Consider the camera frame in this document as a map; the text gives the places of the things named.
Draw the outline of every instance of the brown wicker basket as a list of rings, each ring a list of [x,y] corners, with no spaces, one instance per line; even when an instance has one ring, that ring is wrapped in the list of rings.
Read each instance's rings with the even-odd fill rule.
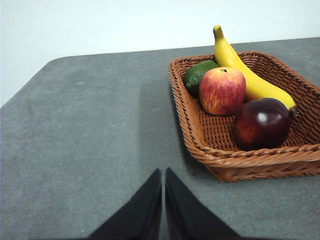
[[[257,75],[287,91],[297,104],[285,143],[274,149],[243,151],[233,136],[232,116],[210,115],[185,88],[187,69],[214,55],[176,58],[168,65],[172,92],[185,146],[220,181],[310,176],[320,172],[320,90],[275,57],[241,52]]]

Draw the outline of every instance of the gray table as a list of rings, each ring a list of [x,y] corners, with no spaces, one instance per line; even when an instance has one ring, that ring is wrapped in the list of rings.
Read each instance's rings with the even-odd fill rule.
[[[233,45],[320,86],[320,38]],[[170,60],[193,47],[81,55],[47,63],[1,108],[1,240],[86,237],[155,170],[171,167],[242,236],[314,240],[320,176],[224,183],[184,147]],[[160,239],[168,239],[162,213]]]

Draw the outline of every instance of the yellow banana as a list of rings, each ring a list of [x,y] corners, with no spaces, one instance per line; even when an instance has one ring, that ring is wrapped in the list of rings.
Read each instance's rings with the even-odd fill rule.
[[[281,101],[293,114],[297,114],[293,98],[286,91],[262,79],[248,68],[225,39],[220,25],[213,27],[213,34],[215,39],[214,56],[217,63],[222,67],[235,68],[242,72],[246,81],[245,99],[247,101],[275,98]]]

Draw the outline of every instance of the apple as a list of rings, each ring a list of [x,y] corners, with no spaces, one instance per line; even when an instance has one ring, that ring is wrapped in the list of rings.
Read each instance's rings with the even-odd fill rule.
[[[232,67],[216,67],[207,71],[200,81],[199,100],[212,115],[232,115],[243,105],[246,79]]]
[[[290,123],[290,113],[281,101],[270,97],[252,100],[234,117],[234,138],[246,151],[278,148],[288,137]]]

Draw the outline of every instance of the table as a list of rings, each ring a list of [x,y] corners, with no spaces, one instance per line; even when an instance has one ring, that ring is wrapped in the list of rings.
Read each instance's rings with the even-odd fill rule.
[[[233,47],[273,55],[320,86],[320,37]],[[225,183],[186,150],[168,63],[206,54],[213,46],[48,62],[1,108],[1,239],[86,237],[167,167],[241,236],[318,238],[319,175]]]

